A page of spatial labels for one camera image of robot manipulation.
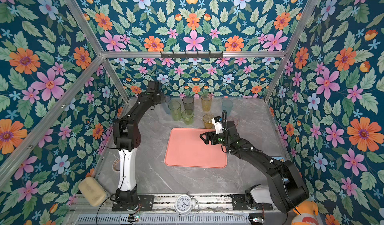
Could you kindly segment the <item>tall yellow glass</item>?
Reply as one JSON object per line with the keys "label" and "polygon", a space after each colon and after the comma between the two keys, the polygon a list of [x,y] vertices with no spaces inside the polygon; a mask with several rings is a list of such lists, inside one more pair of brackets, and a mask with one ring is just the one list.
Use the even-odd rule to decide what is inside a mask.
{"label": "tall yellow glass", "polygon": [[210,93],[203,94],[201,100],[203,111],[208,113],[211,110],[213,96]]}

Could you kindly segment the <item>clear blue tall glass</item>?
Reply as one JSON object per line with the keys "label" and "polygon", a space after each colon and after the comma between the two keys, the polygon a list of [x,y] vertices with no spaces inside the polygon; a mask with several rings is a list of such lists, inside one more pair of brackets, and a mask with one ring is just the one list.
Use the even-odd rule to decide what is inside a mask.
{"label": "clear blue tall glass", "polygon": [[162,101],[162,107],[166,114],[170,115],[171,111],[169,109],[169,103],[171,102],[171,97],[169,95],[164,95],[164,99]]}

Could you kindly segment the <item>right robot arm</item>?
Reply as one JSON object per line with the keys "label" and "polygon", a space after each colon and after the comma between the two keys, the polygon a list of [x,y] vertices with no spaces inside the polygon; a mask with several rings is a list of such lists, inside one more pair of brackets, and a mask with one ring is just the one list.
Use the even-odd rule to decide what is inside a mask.
{"label": "right robot arm", "polygon": [[274,159],[241,138],[235,122],[220,121],[214,131],[200,134],[200,138],[206,145],[221,145],[225,153],[248,162],[267,178],[267,188],[257,185],[250,192],[257,204],[274,204],[280,212],[287,213],[309,198],[297,167],[291,161]]}

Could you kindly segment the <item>orange plush toy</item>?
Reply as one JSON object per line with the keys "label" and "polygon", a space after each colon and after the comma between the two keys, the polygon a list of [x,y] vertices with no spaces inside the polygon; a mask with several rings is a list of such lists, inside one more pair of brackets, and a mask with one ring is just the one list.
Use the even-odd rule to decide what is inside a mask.
{"label": "orange plush toy", "polygon": [[318,205],[312,201],[304,201],[294,210],[296,216],[291,225],[319,225],[317,216],[319,215]]}

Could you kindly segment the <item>short green glass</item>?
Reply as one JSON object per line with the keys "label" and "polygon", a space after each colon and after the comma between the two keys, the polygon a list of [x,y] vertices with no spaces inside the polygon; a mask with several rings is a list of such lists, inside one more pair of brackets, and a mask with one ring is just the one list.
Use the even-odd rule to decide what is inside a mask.
{"label": "short green glass", "polygon": [[194,122],[194,112],[190,109],[182,112],[182,118],[186,125],[191,125]]}

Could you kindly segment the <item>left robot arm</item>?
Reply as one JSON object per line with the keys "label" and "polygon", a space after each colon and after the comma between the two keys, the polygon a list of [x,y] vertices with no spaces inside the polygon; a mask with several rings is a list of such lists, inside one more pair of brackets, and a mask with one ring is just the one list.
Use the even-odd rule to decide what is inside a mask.
{"label": "left robot arm", "polygon": [[120,156],[120,178],[112,207],[114,212],[136,211],[140,207],[135,169],[136,155],[142,140],[139,122],[147,110],[161,104],[163,100],[161,84],[150,81],[147,91],[140,94],[128,113],[113,124],[114,144]]}

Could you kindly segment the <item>short yellow glass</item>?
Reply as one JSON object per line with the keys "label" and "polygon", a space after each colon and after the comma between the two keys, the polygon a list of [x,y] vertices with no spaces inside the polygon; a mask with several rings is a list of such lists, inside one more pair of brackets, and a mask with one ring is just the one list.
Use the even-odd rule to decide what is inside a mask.
{"label": "short yellow glass", "polygon": [[205,114],[203,116],[203,122],[206,129],[212,129],[214,127],[212,119],[214,119],[215,116],[212,114]]}

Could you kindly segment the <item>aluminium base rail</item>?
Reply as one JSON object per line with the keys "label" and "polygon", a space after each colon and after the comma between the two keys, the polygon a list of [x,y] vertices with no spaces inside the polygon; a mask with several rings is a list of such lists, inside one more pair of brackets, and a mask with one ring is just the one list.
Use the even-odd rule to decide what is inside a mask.
{"label": "aluminium base rail", "polygon": [[70,206],[65,225],[286,225],[289,214],[256,204],[244,194],[145,194],[132,211],[106,200],[92,207],[83,196]]}

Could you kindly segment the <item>pink plastic tray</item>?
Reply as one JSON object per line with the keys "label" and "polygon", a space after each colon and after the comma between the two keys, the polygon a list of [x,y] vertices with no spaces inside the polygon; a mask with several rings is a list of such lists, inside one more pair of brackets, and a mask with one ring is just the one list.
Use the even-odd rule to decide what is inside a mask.
{"label": "pink plastic tray", "polygon": [[164,163],[169,167],[224,169],[227,154],[219,145],[205,144],[207,129],[174,128],[170,132]]}

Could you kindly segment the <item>teal frosted glass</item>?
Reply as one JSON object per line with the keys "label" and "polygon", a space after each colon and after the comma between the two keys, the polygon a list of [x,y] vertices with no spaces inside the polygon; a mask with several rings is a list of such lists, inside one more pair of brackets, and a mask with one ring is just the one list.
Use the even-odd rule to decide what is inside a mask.
{"label": "teal frosted glass", "polygon": [[234,103],[232,99],[225,98],[222,101],[222,111],[226,111],[227,115],[229,116],[232,112]]}

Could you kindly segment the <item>tall grey smoky glass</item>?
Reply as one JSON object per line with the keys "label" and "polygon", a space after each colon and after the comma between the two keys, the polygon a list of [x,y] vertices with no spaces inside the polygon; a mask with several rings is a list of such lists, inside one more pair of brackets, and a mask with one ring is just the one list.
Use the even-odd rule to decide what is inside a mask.
{"label": "tall grey smoky glass", "polygon": [[194,111],[194,97],[193,96],[186,96],[182,99],[184,109],[185,110],[191,110]]}

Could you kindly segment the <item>tall green glass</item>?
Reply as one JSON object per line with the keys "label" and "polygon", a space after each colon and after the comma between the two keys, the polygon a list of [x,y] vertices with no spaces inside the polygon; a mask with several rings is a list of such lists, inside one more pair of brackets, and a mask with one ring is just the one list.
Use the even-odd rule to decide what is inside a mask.
{"label": "tall green glass", "polygon": [[181,104],[178,101],[171,101],[168,108],[174,121],[180,121],[182,119]]}

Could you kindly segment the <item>black hook rail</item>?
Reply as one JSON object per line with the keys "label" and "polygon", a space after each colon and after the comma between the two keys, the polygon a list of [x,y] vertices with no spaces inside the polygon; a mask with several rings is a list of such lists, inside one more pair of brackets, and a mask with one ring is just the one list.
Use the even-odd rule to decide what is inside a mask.
{"label": "black hook rail", "polygon": [[211,52],[211,51],[196,51],[196,52],[160,52],[161,58],[180,58],[180,59],[189,59],[189,58],[201,58],[201,59],[210,59],[210,58],[223,58],[223,52]]}

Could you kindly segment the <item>beige sponge block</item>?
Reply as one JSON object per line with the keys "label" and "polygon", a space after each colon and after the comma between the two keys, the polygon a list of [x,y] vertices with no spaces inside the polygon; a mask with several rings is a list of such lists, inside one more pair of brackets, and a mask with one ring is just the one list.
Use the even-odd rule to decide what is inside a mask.
{"label": "beige sponge block", "polygon": [[93,177],[83,179],[79,190],[92,207],[100,206],[109,197],[108,192]]}

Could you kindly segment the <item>short pink glass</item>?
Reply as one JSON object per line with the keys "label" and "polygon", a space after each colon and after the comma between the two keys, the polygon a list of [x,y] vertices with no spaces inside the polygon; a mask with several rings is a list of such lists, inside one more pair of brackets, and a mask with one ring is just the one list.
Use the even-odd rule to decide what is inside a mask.
{"label": "short pink glass", "polygon": [[233,121],[235,126],[237,127],[239,125],[239,119],[236,117],[229,117],[230,121]]}

